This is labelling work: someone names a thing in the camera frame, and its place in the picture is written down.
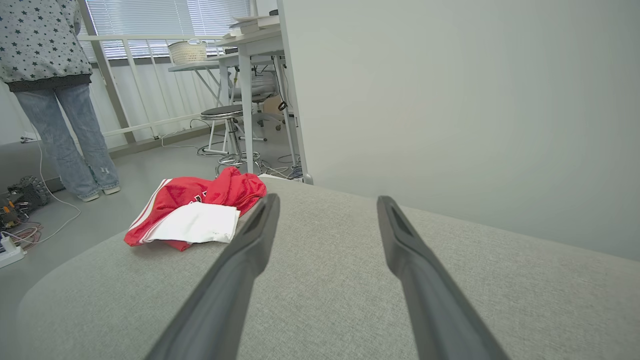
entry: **gray fabric surface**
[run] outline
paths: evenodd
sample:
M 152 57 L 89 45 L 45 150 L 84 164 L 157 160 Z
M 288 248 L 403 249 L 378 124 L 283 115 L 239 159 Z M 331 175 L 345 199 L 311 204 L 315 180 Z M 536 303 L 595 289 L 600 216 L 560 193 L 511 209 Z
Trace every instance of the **gray fabric surface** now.
M 375 200 L 264 182 L 282 209 L 238 358 L 417 358 Z M 638 358 L 640 263 L 404 210 L 513 359 Z M 26 358 L 142 359 L 225 246 L 129 248 L 122 237 L 27 293 L 19 310 Z

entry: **white wall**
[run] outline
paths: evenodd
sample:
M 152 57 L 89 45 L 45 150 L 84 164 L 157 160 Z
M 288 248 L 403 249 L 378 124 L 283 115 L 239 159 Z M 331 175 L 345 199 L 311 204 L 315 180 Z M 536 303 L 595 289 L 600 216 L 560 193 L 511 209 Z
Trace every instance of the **white wall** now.
M 640 260 L 640 2 L 282 1 L 316 185 Z
M 268 16 L 271 10 L 278 8 L 278 2 L 276 0 L 257 0 L 258 15 Z
M 2 109 L 0 145 L 19 142 L 20 136 L 24 135 L 28 129 L 30 130 L 31 126 L 27 116 L 20 110 L 18 100 L 9 92 L 9 86 L 4 83 L 0 83 L 0 109 Z

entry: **window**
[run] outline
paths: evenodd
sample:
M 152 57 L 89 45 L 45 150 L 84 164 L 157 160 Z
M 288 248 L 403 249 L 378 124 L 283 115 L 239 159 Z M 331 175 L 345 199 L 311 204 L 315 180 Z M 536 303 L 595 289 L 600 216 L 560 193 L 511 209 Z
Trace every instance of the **window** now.
M 249 0 L 87 0 L 98 35 L 185 35 L 184 38 L 215 36 L 229 32 L 234 17 L 249 16 Z M 80 34 L 86 35 L 83 27 Z M 109 59 L 126 58 L 121 41 L 103 41 Z M 164 40 L 131 40 L 135 58 L 166 56 Z M 89 42 L 83 42 L 90 61 L 95 55 Z

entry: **power strip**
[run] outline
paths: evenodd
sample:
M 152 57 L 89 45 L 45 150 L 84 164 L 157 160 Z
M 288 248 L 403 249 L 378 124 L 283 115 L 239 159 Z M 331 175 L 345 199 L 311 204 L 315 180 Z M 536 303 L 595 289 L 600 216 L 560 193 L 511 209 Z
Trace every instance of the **power strip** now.
M 9 236 L 2 235 L 0 244 L 2 244 L 2 246 L 4 247 L 4 252 L 0 253 L 0 268 L 21 260 L 27 253 L 21 247 L 15 246 Z

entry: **blue jeans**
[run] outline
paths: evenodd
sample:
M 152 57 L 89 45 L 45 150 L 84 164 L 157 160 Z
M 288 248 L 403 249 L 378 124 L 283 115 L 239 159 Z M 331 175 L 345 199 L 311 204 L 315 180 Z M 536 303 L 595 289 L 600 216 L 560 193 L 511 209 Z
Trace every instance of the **blue jeans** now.
M 89 98 L 89 84 L 14 94 L 24 113 L 38 129 L 67 190 L 85 199 L 100 190 L 120 185 Z M 78 153 L 56 98 L 78 137 L 84 159 Z

